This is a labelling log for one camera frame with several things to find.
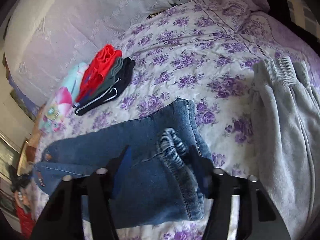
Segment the blue denim jeans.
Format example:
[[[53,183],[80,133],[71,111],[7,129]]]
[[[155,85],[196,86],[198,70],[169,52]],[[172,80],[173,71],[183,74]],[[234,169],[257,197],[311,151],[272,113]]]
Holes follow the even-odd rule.
[[[50,144],[34,167],[35,183],[52,194],[63,176],[89,176],[125,146],[131,147],[132,163],[110,201],[116,228],[203,218],[189,147],[205,158],[211,152],[197,130],[191,100],[179,98],[144,118]]]

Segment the teal pink floral folded blanket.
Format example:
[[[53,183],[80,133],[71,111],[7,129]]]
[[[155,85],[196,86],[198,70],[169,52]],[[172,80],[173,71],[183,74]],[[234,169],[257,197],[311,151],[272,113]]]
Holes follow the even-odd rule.
[[[57,132],[73,107],[80,92],[80,85],[88,64],[82,62],[71,68],[58,88],[47,101],[39,122],[39,130],[43,134]]]

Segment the grey sweatpants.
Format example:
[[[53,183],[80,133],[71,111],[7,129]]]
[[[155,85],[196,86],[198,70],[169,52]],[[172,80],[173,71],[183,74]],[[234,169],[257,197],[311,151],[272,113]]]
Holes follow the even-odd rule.
[[[256,63],[251,121],[258,176],[292,239],[319,214],[319,96],[305,62]]]

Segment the dark folded garments stack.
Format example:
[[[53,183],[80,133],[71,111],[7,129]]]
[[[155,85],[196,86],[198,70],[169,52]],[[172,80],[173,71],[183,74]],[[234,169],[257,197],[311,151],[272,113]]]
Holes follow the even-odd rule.
[[[135,60],[129,57],[118,57],[103,83],[75,104],[75,115],[82,116],[119,97],[131,82],[135,65]]]

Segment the red folded garment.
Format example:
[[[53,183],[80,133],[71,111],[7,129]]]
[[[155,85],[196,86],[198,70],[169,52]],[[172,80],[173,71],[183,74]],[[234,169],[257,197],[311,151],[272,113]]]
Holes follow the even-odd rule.
[[[105,45],[94,57],[85,71],[76,102],[79,103],[85,96],[93,92],[105,81],[113,64],[118,57],[122,57],[122,51],[116,50],[111,44]]]

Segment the purple floral bedspread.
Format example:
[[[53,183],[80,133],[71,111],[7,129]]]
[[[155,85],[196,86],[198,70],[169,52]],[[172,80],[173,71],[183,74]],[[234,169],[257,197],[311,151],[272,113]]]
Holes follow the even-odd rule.
[[[319,57],[267,10],[266,0],[195,0],[131,27],[117,42],[136,62],[128,87],[83,116],[69,113],[55,135],[42,139],[37,163],[56,141],[144,118],[180,98],[193,101],[197,130],[214,166],[234,177],[259,179],[251,121],[254,65],[286,56],[303,61],[319,91]],[[37,184],[36,191],[40,217],[50,194]],[[203,199],[202,219],[117,228],[119,236],[201,239],[210,212],[210,201]]]

